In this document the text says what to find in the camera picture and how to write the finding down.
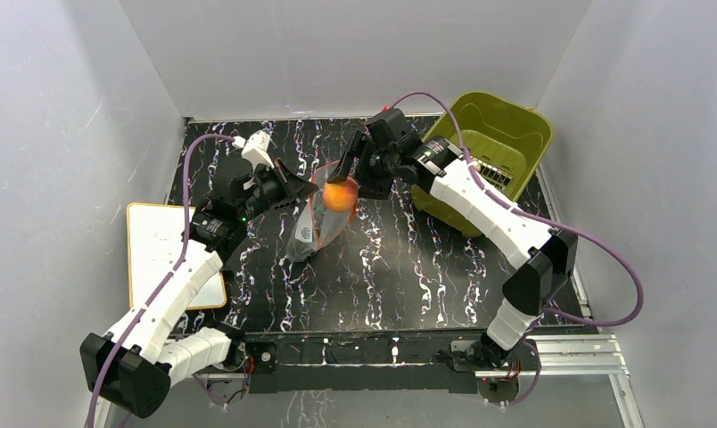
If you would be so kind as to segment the orange peach fruit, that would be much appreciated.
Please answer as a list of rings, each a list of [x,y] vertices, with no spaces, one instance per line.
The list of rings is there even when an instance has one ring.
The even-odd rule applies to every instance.
[[[340,183],[326,183],[323,188],[323,203],[331,211],[348,212],[354,209],[358,193],[358,185],[352,179]]]

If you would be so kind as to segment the clear zip bag red zipper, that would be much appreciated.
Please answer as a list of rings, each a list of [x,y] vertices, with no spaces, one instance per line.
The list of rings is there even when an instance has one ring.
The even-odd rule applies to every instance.
[[[302,262],[315,255],[335,239],[355,216],[358,201],[353,210],[343,213],[331,211],[323,203],[323,188],[337,164],[337,161],[329,162],[317,168],[312,175],[311,182],[317,184],[319,190],[309,197],[286,245],[285,257],[291,262]]]

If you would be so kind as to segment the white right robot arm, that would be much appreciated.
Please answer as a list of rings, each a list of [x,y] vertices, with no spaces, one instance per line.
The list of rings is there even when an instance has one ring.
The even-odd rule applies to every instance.
[[[330,184],[353,179],[358,197],[385,199],[399,178],[444,202],[493,242],[515,272],[502,286],[503,301],[479,343],[453,358],[480,367],[507,368],[517,345],[569,281],[577,235],[528,219],[517,204],[482,181],[468,152],[443,136],[423,139],[404,113],[388,108],[354,133]]]

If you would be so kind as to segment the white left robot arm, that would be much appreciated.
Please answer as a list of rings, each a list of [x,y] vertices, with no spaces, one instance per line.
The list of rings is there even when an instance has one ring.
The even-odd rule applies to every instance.
[[[95,424],[99,399],[134,416],[151,416],[169,390],[208,366],[226,371],[243,366],[247,349],[230,327],[203,327],[167,343],[179,318],[201,288],[223,270],[259,215],[306,201],[316,184],[279,160],[253,166],[235,159],[230,173],[194,208],[184,208],[185,228],[175,265],[146,301],[130,309],[104,334],[90,333],[79,353],[92,393],[86,425]]]

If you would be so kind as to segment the white board orange rim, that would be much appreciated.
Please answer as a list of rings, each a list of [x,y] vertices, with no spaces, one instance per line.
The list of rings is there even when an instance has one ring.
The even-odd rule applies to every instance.
[[[132,202],[126,210],[128,231],[128,299],[130,307],[149,297],[174,266],[182,249],[184,207]],[[189,244],[183,267],[199,259],[203,247]],[[189,310],[218,309],[227,303],[221,273],[210,278],[189,304]]]

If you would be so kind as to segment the olive green plastic basket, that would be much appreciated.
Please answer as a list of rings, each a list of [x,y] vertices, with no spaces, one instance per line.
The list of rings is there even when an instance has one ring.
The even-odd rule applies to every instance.
[[[509,200],[517,201],[550,146],[553,132],[549,122],[534,111],[485,92],[465,93],[450,109],[483,179]],[[447,113],[422,135],[424,139],[442,136],[458,144]],[[452,226],[463,236],[482,235],[461,214],[418,186],[412,187],[411,197],[416,209]]]

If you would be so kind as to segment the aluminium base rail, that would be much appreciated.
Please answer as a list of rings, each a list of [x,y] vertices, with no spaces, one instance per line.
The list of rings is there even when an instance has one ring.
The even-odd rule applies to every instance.
[[[160,390],[147,411],[113,407],[117,427],[640,427],[616,337],[534,330],[500,366],[480,332],[249,335],[229,369]]]

